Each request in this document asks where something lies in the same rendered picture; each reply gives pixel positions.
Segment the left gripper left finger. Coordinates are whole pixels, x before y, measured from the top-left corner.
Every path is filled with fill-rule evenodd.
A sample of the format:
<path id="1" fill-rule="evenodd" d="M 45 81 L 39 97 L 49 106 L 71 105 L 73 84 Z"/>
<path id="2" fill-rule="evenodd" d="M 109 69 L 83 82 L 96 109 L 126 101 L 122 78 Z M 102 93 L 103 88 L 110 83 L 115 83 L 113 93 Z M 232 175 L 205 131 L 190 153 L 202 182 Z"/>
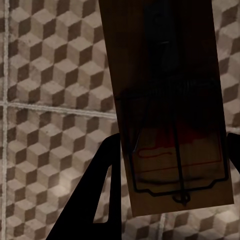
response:
<path id="1" fill-rule="evenodd" d="M 93 223 L 111 165 L 108 221 Z M 102 142 L 46 240 L 122 240 L 120 133 Z"/>

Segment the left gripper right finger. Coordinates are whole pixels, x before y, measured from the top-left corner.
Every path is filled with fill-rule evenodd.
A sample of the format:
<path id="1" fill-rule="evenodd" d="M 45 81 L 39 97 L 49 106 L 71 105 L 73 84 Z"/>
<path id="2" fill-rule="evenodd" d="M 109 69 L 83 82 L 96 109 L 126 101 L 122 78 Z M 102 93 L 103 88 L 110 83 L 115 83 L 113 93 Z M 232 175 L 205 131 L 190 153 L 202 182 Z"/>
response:
<path id="1" fill-rule="evenodd" d="M 240 173 L 240 135 L 229 133 L 227 135 L 227 146 L 229 159 Z"/>

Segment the mousetrap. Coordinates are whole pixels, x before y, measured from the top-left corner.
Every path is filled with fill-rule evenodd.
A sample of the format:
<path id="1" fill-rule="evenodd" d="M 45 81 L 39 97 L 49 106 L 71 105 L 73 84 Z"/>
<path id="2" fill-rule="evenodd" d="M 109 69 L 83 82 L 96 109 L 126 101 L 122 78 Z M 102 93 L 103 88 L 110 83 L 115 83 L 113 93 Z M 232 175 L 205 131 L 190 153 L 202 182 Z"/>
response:
<path id="1" fill-rule="evenodd" d="M 212 0 L 98 0 L 132 217 L 234 204 Z"/>

